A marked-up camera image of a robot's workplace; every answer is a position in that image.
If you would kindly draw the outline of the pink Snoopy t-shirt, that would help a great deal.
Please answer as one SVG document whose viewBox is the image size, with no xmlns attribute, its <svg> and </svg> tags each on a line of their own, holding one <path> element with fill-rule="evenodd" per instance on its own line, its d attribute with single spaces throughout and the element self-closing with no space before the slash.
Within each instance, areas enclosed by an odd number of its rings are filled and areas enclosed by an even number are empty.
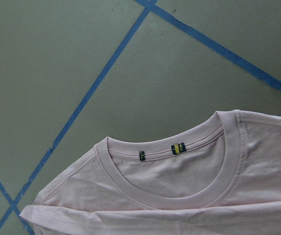
<svg viewBox="0 0 281 235">
<path fill-rule="evenodd" d="M 281 235 L 281 117 L 217 111 L 158 141 L 107 137 L 20 218 L 37 235 Z"/>
</svg>

